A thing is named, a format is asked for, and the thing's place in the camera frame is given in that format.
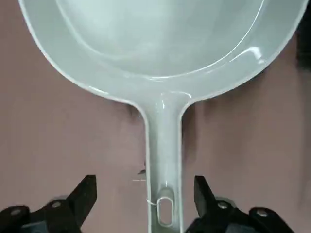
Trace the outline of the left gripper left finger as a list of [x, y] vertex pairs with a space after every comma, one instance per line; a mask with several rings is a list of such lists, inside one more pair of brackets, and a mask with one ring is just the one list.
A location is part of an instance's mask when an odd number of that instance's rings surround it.
[[2, 233], [81, 233], [97, 200], [97, 179], [86, 175], [64, 199], [48, 202], [36, 211], [15, 205], [0, 211]]

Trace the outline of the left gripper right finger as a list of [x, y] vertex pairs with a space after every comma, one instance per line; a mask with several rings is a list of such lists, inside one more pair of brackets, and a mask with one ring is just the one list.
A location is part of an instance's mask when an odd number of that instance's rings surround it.
[[214, 196], [204, 176], [194, 178], [194, 202], [198, 213], [188, 233], [292, 233], [275, 211], [253, 207], [248, 213]]

